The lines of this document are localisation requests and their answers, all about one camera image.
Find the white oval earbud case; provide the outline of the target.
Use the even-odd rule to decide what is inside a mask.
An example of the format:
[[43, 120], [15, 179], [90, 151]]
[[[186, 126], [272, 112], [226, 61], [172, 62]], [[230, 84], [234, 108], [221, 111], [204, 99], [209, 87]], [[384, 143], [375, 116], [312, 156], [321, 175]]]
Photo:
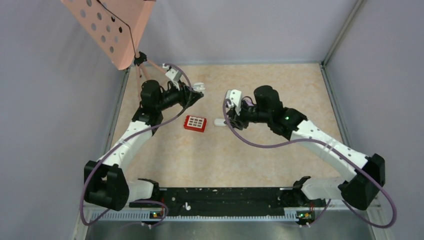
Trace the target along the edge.
[[221, 119], [221, 118], [216, 118], [216, 119], [213, 121], [213, 124], [214, 124], [216, 127], [226, 127], [226, 126], [227, 126], [227, 123], [226, 123], [225, 119]]

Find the white earbud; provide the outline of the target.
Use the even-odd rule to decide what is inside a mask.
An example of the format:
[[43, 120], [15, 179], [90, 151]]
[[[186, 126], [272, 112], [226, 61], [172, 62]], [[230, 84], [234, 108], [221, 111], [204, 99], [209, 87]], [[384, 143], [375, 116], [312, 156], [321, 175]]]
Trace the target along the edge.
[[186, 209], [187, 211], [190, 211], [190, 210], [191, 210], [191, 206], [189, 205], [189, 203], [188, 203], [188, 202], [185, 202], [185, 209]]

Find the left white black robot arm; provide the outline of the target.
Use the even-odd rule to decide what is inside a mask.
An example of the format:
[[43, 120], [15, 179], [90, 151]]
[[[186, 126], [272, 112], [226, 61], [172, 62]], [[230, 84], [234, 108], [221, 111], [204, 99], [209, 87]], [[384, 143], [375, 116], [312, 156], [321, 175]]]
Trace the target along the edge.
[[120, 211], [128, 203], [142, 200], [154, 207], [160, 202], [156, 183], [148, 179], [127, 181], [125, 171], [142, 145], [154, 136], [158, 128], [170, 123], [164, 121], [163, 111], [175, 105], [184, 112], [204, 96], [205, 84], [189, 86], [179, 81], [169, 81], [168, 88], [156, 80], [141, 85], [139, 107], [127, 129], [115, 145], [97, 161], [84, 166], [84, 202]]

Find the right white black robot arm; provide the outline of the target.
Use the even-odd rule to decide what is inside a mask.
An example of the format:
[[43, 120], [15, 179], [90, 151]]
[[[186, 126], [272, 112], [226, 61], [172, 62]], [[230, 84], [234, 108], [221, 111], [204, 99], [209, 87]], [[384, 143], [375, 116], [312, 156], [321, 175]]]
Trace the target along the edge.
[[366, 155], [356, 151], [317, 127], [306, 115], [286, 107], [279, 93], [270, 85], [257, 87], [254, 103], [244, 100], [242, 92], [228, 90], [224, 98], [225, 119], [231, 127], [246, 129], [250, 123], [266, 124], [287, 142], [298, 143], [334, 168], [339, 177], [307, 177], [293, 192], [299, 206], [312, 200], [343, 200], [351, 207], [366, 210], [386, 180], [385, 159], [377, 153]]

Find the white square earbud case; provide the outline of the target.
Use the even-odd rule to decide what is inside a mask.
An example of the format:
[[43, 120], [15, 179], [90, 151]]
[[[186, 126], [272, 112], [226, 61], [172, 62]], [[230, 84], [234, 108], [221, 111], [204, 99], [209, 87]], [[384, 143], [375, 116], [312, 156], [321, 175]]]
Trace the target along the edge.
[[196, 82], [192, 85], [192, 89], [199, 93], [204, 93], [206, 91], [206, 86], [203, 82]]

